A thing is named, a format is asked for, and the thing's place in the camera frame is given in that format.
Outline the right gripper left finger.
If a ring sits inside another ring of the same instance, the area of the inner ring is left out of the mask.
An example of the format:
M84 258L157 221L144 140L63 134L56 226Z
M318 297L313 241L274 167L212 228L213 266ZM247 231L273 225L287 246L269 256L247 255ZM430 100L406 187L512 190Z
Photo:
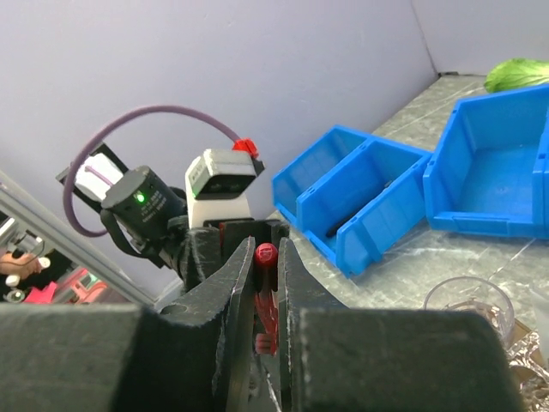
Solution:
M244 411L255 241L163 312L130 304L1 307L4 411Z

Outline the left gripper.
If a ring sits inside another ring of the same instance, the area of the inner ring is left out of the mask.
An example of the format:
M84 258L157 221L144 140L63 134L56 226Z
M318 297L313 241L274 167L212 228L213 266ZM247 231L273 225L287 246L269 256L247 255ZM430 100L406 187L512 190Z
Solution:
M194 231L189 227L185 193L161 184L144 185L110 208L103 207L100 220L116 247L133 258L145 259L177 273L186 293L204 282L220 267L220 251L210 257L200 248L213 243L215 229ZM223 266L219 275L276 275L278 249L290 227L278 220L227 221L220 224ZM272 257L259 257L256 249L271 244Z

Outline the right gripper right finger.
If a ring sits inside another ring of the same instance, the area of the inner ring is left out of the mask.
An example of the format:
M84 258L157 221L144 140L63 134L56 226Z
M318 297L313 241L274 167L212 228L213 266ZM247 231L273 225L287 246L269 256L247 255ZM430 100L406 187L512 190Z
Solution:
M305 268L278 257L285 411L520 411L493 328L473 312L352 309Z

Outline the red toothbrush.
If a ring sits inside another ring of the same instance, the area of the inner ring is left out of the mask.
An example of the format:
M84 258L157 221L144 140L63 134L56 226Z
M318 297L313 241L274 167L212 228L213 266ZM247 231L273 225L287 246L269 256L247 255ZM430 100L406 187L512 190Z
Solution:
M278 249L272 243L260 244L254 252L255 308L264 332L257 333L258 354L274 355L278 348L278 307L274 292L278 290Z

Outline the clear faceted plastic cup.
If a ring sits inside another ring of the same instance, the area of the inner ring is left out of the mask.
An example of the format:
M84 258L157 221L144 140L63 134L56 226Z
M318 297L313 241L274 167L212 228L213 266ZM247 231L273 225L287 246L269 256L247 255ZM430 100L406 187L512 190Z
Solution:
M425 310L473 312L483 317L497 332L502 345L511 345L515 310L509 296L497 285L474 276L446 279L426 295Z

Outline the clear plastic tray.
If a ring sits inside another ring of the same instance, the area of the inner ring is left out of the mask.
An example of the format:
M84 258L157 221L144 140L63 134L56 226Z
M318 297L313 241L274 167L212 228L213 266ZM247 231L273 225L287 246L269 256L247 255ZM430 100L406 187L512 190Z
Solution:
M508 350L511 370L516 376L525 411L548 410L548 371L543 366L539 334L527 333Z

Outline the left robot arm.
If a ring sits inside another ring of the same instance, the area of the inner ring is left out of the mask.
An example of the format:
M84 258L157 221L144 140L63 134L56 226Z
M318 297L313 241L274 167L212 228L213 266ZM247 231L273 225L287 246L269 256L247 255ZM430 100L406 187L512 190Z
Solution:
M259 276L271 276L276 289L278 247L289 226L254 219L244 194L262 169L262 162L240 145L207 149L188 167L180 189L148 166L129 169L101 144L73 177L63 170L56 179L63 185L66 209L79 197L99 215L120 251L170 268L184 291L204 282L249 237L256 242L252 256L260 264Z

